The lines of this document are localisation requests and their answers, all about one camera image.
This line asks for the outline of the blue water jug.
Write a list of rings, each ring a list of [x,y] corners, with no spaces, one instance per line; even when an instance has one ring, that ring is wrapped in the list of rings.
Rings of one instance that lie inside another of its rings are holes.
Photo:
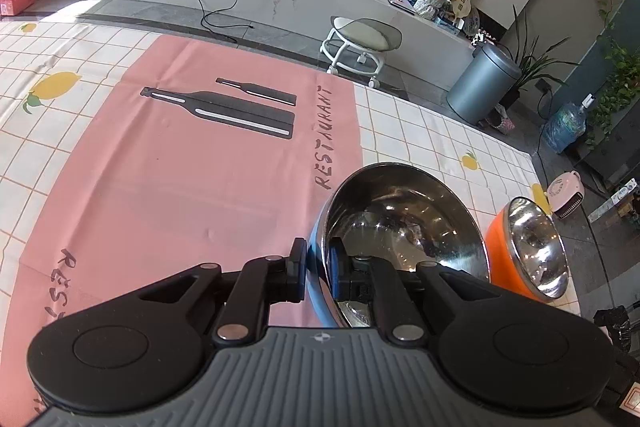
[[[542,139],[554,153],[561,154],[586,131],[587,112],[593,102],[594,96],[589,93],[579,104],[563,104],[549,118]]]

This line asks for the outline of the grey metal trash can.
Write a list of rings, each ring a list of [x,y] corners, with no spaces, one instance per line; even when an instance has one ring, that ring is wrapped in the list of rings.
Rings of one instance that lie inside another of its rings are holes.
[[[447,94],[447,103],[469,124],[483,120],[522,75],[512,58],[491,43],[477,46],[473,60]]]

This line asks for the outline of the orange steel bowl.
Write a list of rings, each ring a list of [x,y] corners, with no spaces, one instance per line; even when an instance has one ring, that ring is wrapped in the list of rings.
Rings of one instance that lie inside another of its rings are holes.
[[[533,200],[511,199],[491,221],[485,244],[491,284],[540,303],[564,296],[570,278],[564,244]]]

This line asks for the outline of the tall leafy floor plant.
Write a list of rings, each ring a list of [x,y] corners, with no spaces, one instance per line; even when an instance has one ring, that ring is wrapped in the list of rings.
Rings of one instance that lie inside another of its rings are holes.
[[[559,77],[551,75],[548,69],[554,65],[566,65],[566,66],[578,66],[578,63],[573,61],[560,60],[552,55],[552,52],[566,43],[570,38],[565,37],[547,49],[538,52],[537,46],[539,37],[529,39],[528,34],[528,19],[526,15],[526,9],[522,9],[522,12],[518,14],[515,6],[512,6],[512,12],[514,16],[513,30],[515,35],[515,49],[512,50],[503,43],[497,43],[497,48],[506,54],[507,58],[518,66],[520,75],[515,80],[514,85],[503,98],[500,100],[500,105],[505,109],[509,109],[520,98],[521,90],[531,82],[538,82],[539,80],[551,81],[555,84],[563,83]]]

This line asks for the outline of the pink space heater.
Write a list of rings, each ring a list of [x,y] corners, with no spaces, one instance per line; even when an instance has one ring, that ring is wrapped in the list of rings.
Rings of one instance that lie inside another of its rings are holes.
[[[580,174],[577,171],[563,172],[550,183],[546,196],[555,216],[565,219],[582,205],[585,197]]]

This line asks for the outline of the white round stool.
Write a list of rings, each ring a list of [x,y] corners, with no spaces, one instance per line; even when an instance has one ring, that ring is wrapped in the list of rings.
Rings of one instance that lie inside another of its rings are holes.
[[[320,44],[320,53],[329,60],[326,72],[337,75],[340,69],[366,77],[370,88],[380,87],[378,76],[387,53],[402,43],[402,32],[380,20],[361,17],[331,17],[331,29]]]

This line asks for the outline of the hanging green vine plant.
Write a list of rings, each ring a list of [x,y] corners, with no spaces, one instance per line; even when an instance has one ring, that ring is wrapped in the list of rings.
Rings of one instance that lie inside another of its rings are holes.
[[[614,37],[614,0],[596,0],[603,25],[597,43],[604,45],[604,58],[613,67],[597,91],[596,107],[588,118],[587,145],[596,146],[597,137],[606,141],[614,128],[614,116],[631,106],[639,96],[639,50],[631,51]]]

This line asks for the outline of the blue steel bowl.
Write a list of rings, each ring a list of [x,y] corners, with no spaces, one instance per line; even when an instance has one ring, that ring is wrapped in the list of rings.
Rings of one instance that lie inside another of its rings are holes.
[[[323,205],[311,229],[308,294],[321,325],[367,327],[371,313],[357,297],[336,298],[341,239],[349,257],[378,257],[399,271],[422,261],[489,281],[488,252],[471,211],[442,181],[400,162],[379,162],[352,173]]]

